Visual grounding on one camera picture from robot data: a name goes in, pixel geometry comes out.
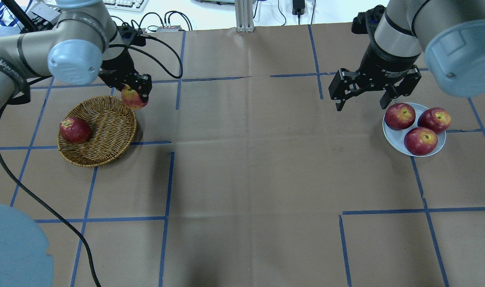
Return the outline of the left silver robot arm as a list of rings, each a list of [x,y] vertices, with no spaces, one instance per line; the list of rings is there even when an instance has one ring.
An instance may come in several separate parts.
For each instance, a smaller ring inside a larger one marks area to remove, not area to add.
[[[131,87],[148,102],[151,76],[139,75],[124,36],[101,0],[58,0],[56,25],[46,31],[0,37],[0,113],[31,100],[28,79],[55,77],[85,85],[100,77],[118,90]]]

